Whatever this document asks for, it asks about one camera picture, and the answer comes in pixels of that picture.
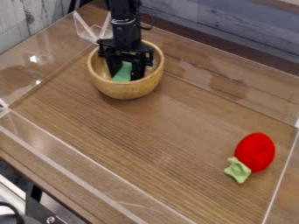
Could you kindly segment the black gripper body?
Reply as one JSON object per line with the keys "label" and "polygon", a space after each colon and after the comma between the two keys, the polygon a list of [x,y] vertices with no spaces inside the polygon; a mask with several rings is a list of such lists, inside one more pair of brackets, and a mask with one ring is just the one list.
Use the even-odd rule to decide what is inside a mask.
{"label": "black gripper body", "polygon": [[115,45],[112,38],[98,40],[98,55],[107,57],[119,57],[124,61],[140,59],[147,66],[154,65],[155,48],[144,41],[139,41],[130,48],[123,48]]}

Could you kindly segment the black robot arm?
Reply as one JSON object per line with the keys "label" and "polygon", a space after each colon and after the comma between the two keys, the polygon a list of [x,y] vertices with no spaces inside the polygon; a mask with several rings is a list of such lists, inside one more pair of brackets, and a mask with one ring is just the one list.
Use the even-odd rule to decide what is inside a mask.
{"label": "black robot arm", "polygon": [[111,80],[138,81],[146,77],[146,68],[154,65],[155,49],[143,42],[140,0],[106,0],[112,37],[98,40],[98,55],[106,58]]}

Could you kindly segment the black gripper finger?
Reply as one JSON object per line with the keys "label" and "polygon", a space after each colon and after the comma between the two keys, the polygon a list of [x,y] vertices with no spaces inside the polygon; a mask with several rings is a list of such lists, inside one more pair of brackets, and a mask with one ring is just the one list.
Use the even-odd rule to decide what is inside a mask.
{"label": "black gripper finger", "polygon": [[136,59],[132,62],[131,80],[138,81],[146,76],[146,62],[142,59]]}
{"label": "black gripper finger", "polygon": [[108,55],[106,57],[106,60],[107,60],[107,67],[108,67],[111,77],[115,77],[115,75],[118,74],[118,72],[123,66],[122,58],[115,55]]}

